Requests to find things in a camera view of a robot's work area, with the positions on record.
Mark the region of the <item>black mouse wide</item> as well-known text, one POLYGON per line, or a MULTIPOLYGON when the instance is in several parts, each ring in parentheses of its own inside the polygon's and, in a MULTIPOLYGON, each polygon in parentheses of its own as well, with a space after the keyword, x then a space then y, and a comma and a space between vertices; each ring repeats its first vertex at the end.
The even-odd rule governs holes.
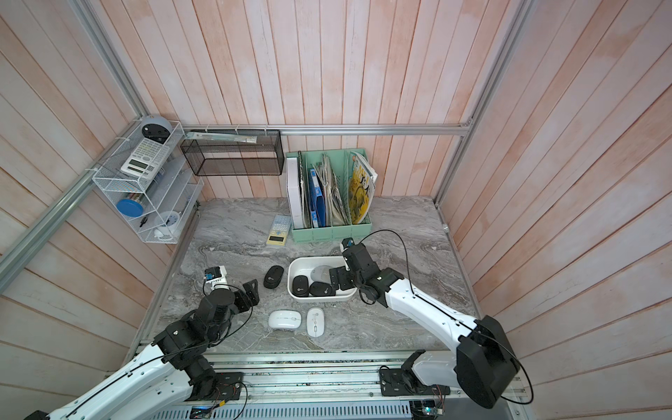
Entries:
POLYGON ((335 295, 335 290, 330 283, 313 282, 309 286, 309 293, 312 297, 327 298, 335 295))

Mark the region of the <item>white mouse wide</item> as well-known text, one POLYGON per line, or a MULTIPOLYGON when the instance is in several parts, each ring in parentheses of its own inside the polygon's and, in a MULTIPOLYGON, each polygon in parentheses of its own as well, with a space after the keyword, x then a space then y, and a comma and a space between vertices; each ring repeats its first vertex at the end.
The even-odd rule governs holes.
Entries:
POLYGON ((277 310, 268 318, 268 325, 274 330, 297 330, 302 324, 302 315, 298 311, 277 310))

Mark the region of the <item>black mouse with logo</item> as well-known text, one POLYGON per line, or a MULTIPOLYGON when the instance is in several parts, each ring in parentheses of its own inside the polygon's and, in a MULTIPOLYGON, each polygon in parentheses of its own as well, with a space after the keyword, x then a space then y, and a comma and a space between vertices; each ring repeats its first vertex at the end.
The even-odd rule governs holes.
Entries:
POLYGON ((292 279, 292 295, 307 298, 310 295, 310 281, 307 276, 299 275, 292 279))

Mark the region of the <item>black mouse plain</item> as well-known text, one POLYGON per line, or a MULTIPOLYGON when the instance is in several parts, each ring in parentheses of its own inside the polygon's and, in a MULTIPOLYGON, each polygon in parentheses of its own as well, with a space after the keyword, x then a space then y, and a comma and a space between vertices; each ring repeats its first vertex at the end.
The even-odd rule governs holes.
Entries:
POLYGON ((274 290, 281 284, 285 269, 280 265, 273 265, 264 276, 264 288, 274 290))

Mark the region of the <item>white mouse slim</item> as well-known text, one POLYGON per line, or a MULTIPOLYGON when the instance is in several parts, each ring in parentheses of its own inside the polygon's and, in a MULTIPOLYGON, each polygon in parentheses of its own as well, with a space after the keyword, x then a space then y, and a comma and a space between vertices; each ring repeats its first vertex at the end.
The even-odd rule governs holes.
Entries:
POLYGON ((325 313, 321 308, 311 308, 306 315, 306 329, 309 336, 321 337, 326 328, 325 313))

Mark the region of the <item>white storage box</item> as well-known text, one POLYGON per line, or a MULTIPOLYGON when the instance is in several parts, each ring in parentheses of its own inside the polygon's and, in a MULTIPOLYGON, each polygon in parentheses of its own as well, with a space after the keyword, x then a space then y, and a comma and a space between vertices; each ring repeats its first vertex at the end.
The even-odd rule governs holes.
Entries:
POLYGON ((348 290, 341 290, 336 283, 332 283, 330 277, 330 269, 336 269, 346 266, 346 261, 343 257, 299 257, 290 263, 288 269, 288 283, 287 292, 290 296, 299 303, 337 303, 345 302, 351 299, 355 294, 355 288, 348 290), (306 286, 307 295, 296 293, 296 287, 293 285, 294 280, 299 276, 307 278, 308 285, 306 286), (310 292, 310 286, 314 282, 325 283, 330 286, 334 293, 331 296, 315 296, 310 292))

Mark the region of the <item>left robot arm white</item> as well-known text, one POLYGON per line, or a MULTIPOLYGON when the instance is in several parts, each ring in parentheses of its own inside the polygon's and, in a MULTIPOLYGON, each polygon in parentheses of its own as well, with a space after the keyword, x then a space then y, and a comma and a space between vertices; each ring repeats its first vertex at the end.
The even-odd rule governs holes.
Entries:
POLYGON ((29 419, 142 419, 185 401, 237 397, 236 381, 218 374, 205 357, 230 337, 232 318, 259 304, 258 281, 217 282, 199 306, 157 334, 110 377, 73 402, 29 419))

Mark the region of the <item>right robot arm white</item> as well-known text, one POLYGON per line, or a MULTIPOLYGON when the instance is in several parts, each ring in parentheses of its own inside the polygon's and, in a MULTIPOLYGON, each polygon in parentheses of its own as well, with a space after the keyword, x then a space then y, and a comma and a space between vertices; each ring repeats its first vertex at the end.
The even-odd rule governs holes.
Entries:
POLYGON ((414 286, 391 268, 380 269, 363 243, 341 243, 346 267, 367 304, 380 304, 410 318, 448 350, 417 351, 402 372, 412 385, 459 388, 473 402, 491 409, 502 399, 522 364, 495 318, 460 313, 414 286))

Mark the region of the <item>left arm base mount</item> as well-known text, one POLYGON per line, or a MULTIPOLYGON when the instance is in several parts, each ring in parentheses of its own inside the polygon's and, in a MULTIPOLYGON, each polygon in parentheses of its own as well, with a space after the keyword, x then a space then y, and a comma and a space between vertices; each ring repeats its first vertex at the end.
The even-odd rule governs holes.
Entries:
POLYGON ((204 401, 238 401, 243 392, 243 372, 220 372, 206 381, 205 394, 199 399, 204 401))

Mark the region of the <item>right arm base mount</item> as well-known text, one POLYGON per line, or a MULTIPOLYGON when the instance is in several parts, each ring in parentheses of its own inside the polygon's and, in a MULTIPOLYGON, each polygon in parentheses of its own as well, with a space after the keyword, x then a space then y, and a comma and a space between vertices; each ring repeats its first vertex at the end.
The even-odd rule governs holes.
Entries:
POLYGON ((424 385, 412 371, 413 363, 425 353, 425 350, 414 352, 399 369, 391 369, 383 365, 378 369, 381 394, 384 397, 415 397, 451 395, 449 387, 444 385, 424 385))

